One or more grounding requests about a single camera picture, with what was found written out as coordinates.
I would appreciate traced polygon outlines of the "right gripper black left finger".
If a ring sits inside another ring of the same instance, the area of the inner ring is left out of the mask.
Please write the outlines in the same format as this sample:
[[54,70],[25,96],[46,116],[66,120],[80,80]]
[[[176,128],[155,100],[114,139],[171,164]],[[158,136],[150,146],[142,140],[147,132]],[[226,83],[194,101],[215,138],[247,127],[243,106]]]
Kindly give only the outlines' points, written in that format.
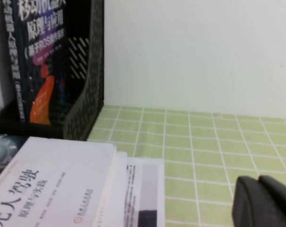
[[237,178],[232,220],[235,227],[271,227],[276,223],[274,201],[256,179]]

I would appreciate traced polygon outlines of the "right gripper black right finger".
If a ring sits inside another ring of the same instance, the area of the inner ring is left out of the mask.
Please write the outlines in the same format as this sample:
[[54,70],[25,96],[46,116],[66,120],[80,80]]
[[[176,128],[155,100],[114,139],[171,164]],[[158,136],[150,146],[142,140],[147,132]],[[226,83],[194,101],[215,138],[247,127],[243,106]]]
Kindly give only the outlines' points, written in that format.
[[259,176],[261,183],[286,217],[286,185],[269,175]]

